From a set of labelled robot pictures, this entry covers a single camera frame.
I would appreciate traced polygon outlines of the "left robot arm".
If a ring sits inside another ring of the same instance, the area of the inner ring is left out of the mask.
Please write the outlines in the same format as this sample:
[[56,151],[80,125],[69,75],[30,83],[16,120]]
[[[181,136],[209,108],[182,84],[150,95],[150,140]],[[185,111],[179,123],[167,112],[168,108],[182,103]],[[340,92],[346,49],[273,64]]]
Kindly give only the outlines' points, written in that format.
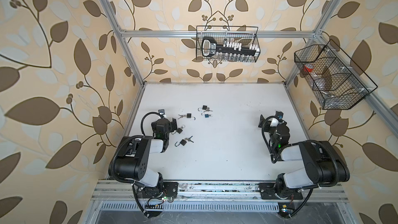
[[178,194],[178,182],[165,183],[162,174],[148,165],[150,154],[166,152],[176,130],[176,119],[168,120],[164,110],[147,113],[141,120],[142,134],[123,137],[109,165],[111,178],[132,186],[136,204],[147,218],[158,216],[163,204]]

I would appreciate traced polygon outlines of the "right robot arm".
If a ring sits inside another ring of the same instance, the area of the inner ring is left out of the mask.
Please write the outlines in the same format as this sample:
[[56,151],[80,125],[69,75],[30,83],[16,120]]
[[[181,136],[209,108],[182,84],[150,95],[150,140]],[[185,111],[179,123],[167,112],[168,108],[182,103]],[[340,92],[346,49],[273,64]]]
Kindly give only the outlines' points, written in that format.
[[279,216],[292,219],[310,199],[314,189],[334,187],[350,179],[349,169],[328,141],[306,140],[289,143],[290,129],[283,112],[267,118],[261,116],[258,127],[268,149],[271,162],[302,162],[303,168],[281,173],[273,183],[260,183],[263,200],[301,200],[299,206],[281,205]]

